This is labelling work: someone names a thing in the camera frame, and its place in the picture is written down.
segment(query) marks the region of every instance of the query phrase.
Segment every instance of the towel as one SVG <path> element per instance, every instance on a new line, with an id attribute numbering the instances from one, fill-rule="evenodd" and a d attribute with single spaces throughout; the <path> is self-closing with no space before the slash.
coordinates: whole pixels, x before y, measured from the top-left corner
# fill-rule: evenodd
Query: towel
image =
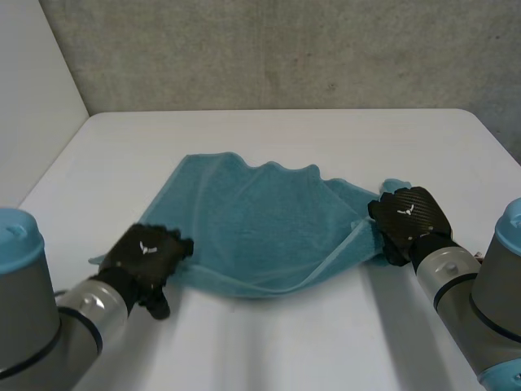
<path id="1" fill-rule="evenodd" d="M 383 191 L 410 183 L 389 179 Z M 316 165 L 250 167 L 231 152 L 186 156 L 140 222 L 195 242 L 173 283 L 228 297 L 279 297 L 377 257 L 367 204 L 379 196 Z M 90 260 L 100 263 L 103 257 Z"/>

